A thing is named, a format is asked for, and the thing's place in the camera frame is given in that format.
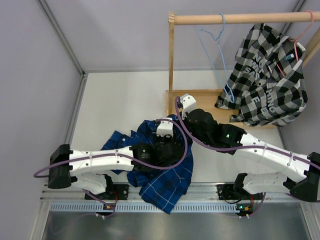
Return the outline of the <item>blue plaid shirt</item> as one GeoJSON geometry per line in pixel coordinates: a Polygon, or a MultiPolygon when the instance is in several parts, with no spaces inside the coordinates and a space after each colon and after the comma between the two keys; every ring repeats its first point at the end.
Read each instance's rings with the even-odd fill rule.
{"type": "MultiPolygon", "coordinates": [[[[155,120],[144,120],[137,130],[131,130],[126,135],[115,130],[109,139],[102,146],[101,150],[114,150],[136,144],[156,143],[155,120]]],[[[140,187],[139,196],[142,200],[150,203],[166,214],[170,214],[181,196],[187,193],[191,184],[194,158],[192,154],[193,141],[189,136],[187,139],[187,154],[181,164],[175,168],[158,170],[151,169],[151,172],[139,170],[129,171],[126,174],[128,182],[133,187],[140,187]]]]}

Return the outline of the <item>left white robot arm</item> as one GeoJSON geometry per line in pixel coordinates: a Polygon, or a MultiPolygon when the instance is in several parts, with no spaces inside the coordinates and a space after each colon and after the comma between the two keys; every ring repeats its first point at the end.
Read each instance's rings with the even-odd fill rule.
{"type": "Polygon", "coordinates": [[[73,186],[106,200],[113,195],[113,182],[106,171],[149,174],[173,166],[184,153],[185,145],[169,136],[158,138],[155,145],[137,143],[100,151],[74,150],[62,144],[50,156],[47,186],[54,190],[73,186]]]}

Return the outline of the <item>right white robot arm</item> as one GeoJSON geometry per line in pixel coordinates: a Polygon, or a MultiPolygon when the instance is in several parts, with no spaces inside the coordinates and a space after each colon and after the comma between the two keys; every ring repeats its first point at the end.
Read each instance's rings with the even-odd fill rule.
{"type": "Polygon", "coordinates": [[[260,193],[284,193],[304,202],[319,202],[319,153],[304,155],[276,147],[243,128],[217,123],[210,113],[199,108],[187,113],[182,121],[188,133],[203,147],[273,169],[272,173],[238,174],[232,187],[237,198],[260,193]]]}

